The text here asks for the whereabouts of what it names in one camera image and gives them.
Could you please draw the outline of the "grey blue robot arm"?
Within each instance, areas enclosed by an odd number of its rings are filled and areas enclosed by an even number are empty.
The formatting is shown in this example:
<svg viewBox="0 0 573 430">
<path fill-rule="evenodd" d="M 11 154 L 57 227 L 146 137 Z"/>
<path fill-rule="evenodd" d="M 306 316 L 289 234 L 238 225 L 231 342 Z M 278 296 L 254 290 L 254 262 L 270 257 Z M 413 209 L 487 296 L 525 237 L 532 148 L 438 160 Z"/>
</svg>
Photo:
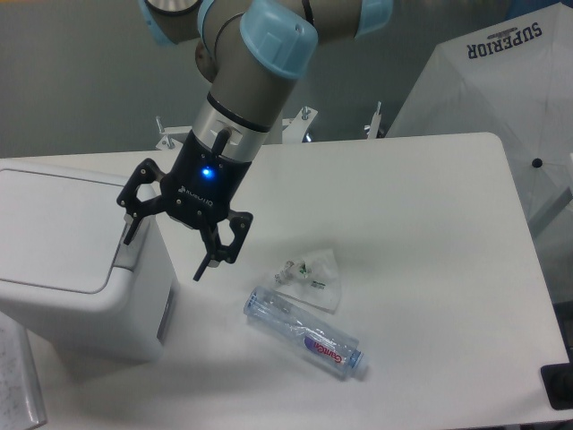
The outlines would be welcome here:
<svg viewBox="0 0 573 430">
<path fill-rule="evenodd" d="M 253 216 L 230 203 L 316 48 L 383 28 L 393 4 L 142 1 L 140 9 L 158 43 L 197 41 L 210 90 L 170 171 L 145 159 L 117 197 L 124 241 L 133 241 L 144 219 L 166 213 L 200 232 L 203 267 L 232 263 Z"/>
</svg>

